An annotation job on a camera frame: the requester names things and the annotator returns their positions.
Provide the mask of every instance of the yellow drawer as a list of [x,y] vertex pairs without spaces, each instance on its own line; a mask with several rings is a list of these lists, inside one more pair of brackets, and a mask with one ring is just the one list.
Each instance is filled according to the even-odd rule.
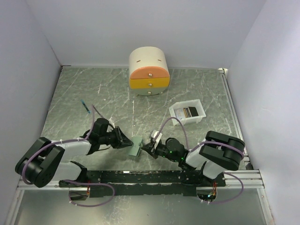
[[162,88],[169,86],[170,78],[150,78],[150,79],[129,79],[129,85],[132,89],[137,88]]

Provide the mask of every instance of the white box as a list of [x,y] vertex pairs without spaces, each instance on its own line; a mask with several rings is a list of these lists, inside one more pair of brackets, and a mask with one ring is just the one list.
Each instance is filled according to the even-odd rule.
[[[184,102],[176,102],[175,104],[169,107],[169,111],[172,117],[176,117],[174,110],[188,108],[188,107],[195,107],[199,116],[194,116],[190,118],[180,118],[180,121],[183,125],[187,123],[199,123],[203,117],[206,117],[200,99],[189,100]],[[179,124],[177,120],[172,120],[172,122],[174,126]]]

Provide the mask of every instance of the teal pen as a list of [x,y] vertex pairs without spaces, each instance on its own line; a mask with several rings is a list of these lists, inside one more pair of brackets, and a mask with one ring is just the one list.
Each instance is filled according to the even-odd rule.
[[86,104],[84,103],[84,101],[83,101],[82,99],[81,99],[80,101],[82,102],[82,104],[83,104],[84,108],[86,109],[86,111],[88,111],[88,113],[90,113],[90,110],[89,110],[89,108],[86,106]]

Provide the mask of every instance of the marble tabletop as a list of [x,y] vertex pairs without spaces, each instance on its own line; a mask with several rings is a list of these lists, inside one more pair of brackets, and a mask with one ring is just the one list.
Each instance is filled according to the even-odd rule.
[[[176,102],[200,99],[206,118],[198,124],[186,124],[189,145],[194,147],[210,130],[237,136],[221,75],[216,69],[170,69],[170,86],[162,94],[137,96],[128,85],[126,68],[64,67],[46,118],[42,136],[51,140],[77,138],[91,126],[91,114],[81,103],[95,107],[130,139],[141,136],[149,142],[152,130],[158,130],[170,117],[169,107]],[[180,126],[169,121],[162,140],[177,138],[185,145]],[[108,149],[73,160],[89,170],[178,170],[177,163],[159,157],[153,159],[141,151],[129,156],[126,149]]]

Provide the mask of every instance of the gray wall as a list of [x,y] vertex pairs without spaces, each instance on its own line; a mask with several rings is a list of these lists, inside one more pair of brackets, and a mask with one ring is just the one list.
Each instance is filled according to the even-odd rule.
[[24,0],[0,1],[0,224],[19,176],[15,164],[40,135],[59,64]]
[[300,220],[300,1],[267,1],[229,68],[251,162],[278,225]]
[[126,66],[161,48],[171,67],[228,68],[265,0],[27,0],[63,65]]

